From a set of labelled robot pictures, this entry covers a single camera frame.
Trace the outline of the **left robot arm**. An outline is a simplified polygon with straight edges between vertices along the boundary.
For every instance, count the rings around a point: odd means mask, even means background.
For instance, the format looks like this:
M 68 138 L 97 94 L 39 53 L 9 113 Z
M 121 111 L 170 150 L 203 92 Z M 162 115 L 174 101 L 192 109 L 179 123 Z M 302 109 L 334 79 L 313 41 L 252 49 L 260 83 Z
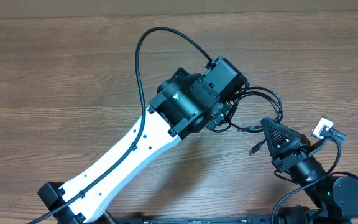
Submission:
M 145 117 L 91 167 L 64 183 L 47 182 L 37 192 L 59 223 L 91 223 L 152 160 L 191 133 L 214 129 L 249 82 L 225 58 L 204 74 L 179 68 L 158 88 Z

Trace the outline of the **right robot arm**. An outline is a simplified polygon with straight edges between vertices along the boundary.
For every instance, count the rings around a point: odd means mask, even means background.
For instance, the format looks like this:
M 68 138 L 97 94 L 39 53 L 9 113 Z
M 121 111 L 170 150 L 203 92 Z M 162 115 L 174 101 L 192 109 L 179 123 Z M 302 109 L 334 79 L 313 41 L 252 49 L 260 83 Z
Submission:
M 358 218 L 358 176 L 336 171 L 346 135 L 321 117 L 312 131 L 317 142 L 270 118 L 261 120 L 275 175 L 288 174 L 299 187 L 286 194 L 269 216 L 270 223 L 351 223 Z M 337 146 L 337 156 L 324 170 L 315 154 L 327 142 Z

